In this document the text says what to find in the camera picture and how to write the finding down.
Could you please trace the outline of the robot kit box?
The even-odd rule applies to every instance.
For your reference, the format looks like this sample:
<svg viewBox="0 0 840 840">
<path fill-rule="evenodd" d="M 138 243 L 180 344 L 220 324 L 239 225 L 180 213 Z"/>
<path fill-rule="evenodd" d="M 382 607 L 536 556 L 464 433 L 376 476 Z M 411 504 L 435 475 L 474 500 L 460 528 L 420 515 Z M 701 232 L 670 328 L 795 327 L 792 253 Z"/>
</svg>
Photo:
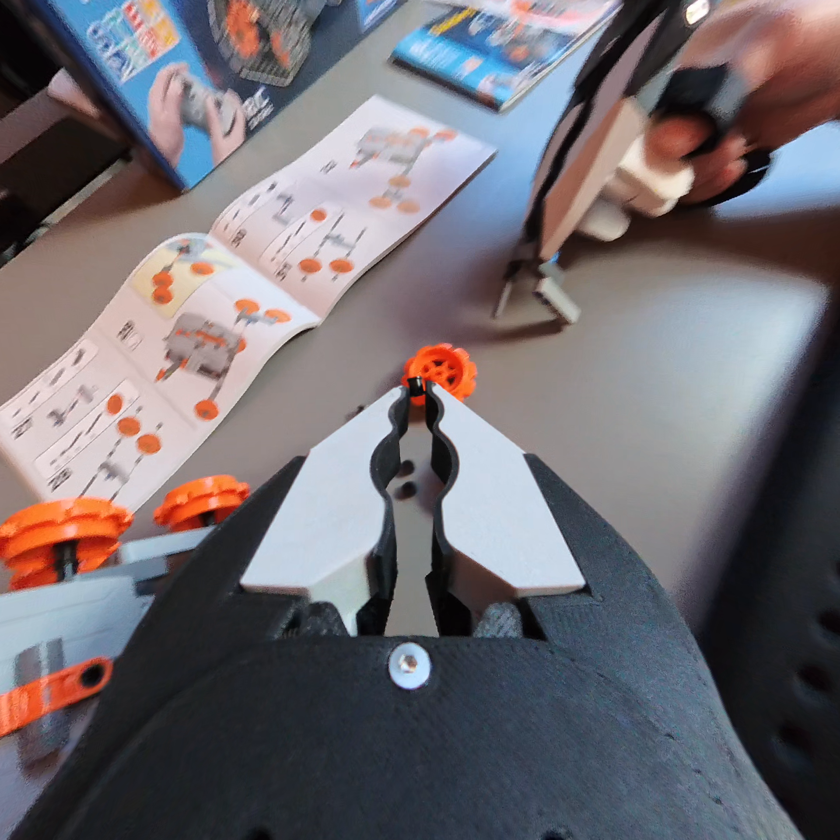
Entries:
<svg viewBox="0 0 840 840">
<path fill-rule="evenodd" d="M 80 88 L 186 193 L 404 2 L 38 1 Z"/>
</svg>

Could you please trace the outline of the colourful leaflet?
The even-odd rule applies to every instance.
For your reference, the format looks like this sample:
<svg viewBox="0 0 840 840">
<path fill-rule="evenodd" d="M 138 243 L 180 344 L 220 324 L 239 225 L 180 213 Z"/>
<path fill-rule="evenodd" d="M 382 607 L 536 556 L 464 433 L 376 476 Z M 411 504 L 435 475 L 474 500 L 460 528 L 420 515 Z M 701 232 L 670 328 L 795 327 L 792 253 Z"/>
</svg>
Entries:
<svg viewBox="0 0 840 840">
<path fill-rule="evenodd" d="M 390 60 L 493 112 L 509 110 L 598 34 L 621 1 L 449 2 Z"/>
</svg>

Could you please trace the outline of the dark furniture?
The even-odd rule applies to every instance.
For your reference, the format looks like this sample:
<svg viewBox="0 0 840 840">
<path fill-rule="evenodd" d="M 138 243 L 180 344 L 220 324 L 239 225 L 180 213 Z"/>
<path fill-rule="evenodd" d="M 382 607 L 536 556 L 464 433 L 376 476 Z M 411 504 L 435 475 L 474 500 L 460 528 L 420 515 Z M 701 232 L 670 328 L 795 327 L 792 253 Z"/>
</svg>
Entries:
<svg viewBox="0 0 840 840">
<path fill-rule="evenodd" d="M 117 163 L 131 161 L 119 128 L 81 96 L 58 99 L 60 84 L 81 94 L 60 64 L 60 50 L 25 8 L 1 6 L 2 265 L 50 227 L 49 220 Z"/>
</svg>

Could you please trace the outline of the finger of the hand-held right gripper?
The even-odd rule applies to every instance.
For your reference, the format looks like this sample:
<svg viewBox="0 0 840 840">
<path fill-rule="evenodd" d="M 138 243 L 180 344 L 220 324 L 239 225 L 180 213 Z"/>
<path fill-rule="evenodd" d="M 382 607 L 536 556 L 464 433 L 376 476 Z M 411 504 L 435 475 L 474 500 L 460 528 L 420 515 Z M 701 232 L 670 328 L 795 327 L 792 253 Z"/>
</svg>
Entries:
<svg viewBox="0 0 840 840">
<path fill-rule="evenodd" d="M 559 254 L 580 228 L 633 143 L 640 139 L 669 81 L 669 14 L 632 12 L 627 48 L 595 94 L 588 119 L 542 204 L 539 255 Z"/>
<path fill-rule="evenodd" d="M 622 2 L 574 79 L 570 99 L 545 146 L 533 179 L 528 213 L 521 229 L 523 265 L 533 262 L 539 255 L 544 198 L 559 176 L 571 144 L 588 119 L 595 94 L 627 49 L 627 31 L 631 27 L 632 3 Z"/>
</svg>

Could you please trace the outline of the partly built toy robot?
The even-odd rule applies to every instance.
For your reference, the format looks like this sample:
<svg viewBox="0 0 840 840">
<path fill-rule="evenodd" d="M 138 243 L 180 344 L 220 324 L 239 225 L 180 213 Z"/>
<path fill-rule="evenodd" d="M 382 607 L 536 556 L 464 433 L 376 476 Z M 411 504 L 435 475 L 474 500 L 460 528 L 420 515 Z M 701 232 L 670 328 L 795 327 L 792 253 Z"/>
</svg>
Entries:
<svg viewBox="0 0 840 840">
<path fill-rule="evenodd" d="M 58 757 L 70 708 L 109 683 L 161 585 L 249 496 L 230 475 L 186 482 L 154 512 L 164 533 L 129 542 L 133 513 L 105 498 L 40 502 L 3 521 L 1 734 L 22 771 Z"/>
</svg>

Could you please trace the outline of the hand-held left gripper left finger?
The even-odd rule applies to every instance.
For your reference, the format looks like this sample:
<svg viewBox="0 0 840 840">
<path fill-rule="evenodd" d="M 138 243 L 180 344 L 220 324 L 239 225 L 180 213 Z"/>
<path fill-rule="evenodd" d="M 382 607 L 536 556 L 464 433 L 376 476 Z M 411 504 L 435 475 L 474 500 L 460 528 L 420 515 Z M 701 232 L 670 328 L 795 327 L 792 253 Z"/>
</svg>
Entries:
<svg viewBox="0 0 840 840">
<path fill-rule="evenodd" d="M 310 449 L 240 578 L 247 592 L 331 604 L 349 635 L 379 635 L 396 583 L 390 482 L 409 392 L 392 388 Z"/>
</svg>

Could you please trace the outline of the open instruction booklet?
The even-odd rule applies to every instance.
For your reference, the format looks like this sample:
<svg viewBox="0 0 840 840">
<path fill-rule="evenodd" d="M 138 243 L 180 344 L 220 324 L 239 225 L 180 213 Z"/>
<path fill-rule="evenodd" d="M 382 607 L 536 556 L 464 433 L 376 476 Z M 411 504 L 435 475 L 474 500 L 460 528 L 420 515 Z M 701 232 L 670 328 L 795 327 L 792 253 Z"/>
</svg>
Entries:
<svg viewBox="0 0 840 840">
<path fill-rule="evenodd" d="M 497 150 L 380 96 L 144 257 L 92 325 L 2 401 L 2 456 L 37 501 L 138 510 L 283 345 Z"/>
</svg>

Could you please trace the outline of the person's right hand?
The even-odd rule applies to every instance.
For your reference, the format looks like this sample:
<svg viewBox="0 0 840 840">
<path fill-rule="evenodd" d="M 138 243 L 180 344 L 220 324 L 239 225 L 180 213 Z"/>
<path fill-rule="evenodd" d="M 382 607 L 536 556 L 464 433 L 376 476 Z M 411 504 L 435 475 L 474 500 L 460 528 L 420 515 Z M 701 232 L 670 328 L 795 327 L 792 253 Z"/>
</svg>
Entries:
<svg viewBox="0 0 840 840">
<path fill-rule="evenodd" d="M 838 120 L 839 2 L 722 3 L 690 38 L 678 68 L 729 64 L 749 95 L 717 148 L 693 162 L 683 205 L 705 203 L 733 187 L 748 153 L 776 151 Z"/>
</svg>

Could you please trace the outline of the orange toy wheel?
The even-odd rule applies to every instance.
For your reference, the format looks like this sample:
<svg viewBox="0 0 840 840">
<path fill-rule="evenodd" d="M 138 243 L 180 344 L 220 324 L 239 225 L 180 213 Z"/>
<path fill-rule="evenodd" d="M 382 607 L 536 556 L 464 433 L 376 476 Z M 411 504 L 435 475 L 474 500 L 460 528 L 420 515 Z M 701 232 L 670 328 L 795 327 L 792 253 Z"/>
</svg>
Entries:
<svg viewBox="0 0 840 840">
<path fill-rule="evenodd" d="M 476 364 L 465 349 L 438 343 L 424 346 L 405 362 L 402 385 L 409 387 L 410 380 L 420 377 L 425 383 L 440 385 L 463 402 L 476 389 L 476 376 Z"/>
</svg>

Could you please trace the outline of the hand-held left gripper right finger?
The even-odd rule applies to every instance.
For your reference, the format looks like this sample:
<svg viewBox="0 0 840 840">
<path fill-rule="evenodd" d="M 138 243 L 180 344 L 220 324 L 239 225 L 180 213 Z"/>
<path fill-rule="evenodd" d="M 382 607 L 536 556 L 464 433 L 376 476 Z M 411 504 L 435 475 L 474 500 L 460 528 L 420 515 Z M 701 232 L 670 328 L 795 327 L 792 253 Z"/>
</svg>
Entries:
<svg viewBox="0 0 840 840">
<path fill-rule="evenodd" d="M 440 385 L 425 388 L 434 504 L 426 577 L 441 636 L 468 636 L 487 608 L 585 590 L 528 454 Z"/>
</svg>

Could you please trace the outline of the small grey toy part assembly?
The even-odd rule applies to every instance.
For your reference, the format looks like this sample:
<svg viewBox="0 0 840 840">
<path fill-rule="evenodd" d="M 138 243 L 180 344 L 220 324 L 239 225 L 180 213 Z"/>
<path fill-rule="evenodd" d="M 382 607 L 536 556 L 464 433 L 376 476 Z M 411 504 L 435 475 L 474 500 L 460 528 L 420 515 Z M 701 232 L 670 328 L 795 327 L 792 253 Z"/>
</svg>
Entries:
<svg viewBox="0 0 840 840">
<path fill-rule="evenodd" d="M 553 255 L 546 261 L 515 258 L 508 263 L 498 301 L 491 317 L 499 319 L 508 304 L 514 286 L 520 280 L 532 282 L 532 295 L 563 326 L 576 324 L 581 317 L 581 308 L 563 289 L 565 272 L 560 266 L 560 254 Z"/>
</svg>

